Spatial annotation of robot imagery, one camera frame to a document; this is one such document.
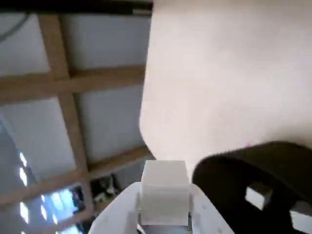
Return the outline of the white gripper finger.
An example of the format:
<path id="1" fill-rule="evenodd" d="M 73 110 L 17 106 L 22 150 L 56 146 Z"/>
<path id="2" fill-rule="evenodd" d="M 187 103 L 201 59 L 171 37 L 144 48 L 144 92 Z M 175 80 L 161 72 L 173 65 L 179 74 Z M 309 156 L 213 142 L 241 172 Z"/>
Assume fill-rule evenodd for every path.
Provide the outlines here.
<path id="1" fill-rule="evenodd" d="M 190 215 L 193 234 L 232 234 L 216 207 L 195 184 L 190 185 Z"/>
<path id="2" fill-rule="evenodd" d="M 136 234 L 141 184 L 121 192 L 94 220 L 90 234 Z"/>

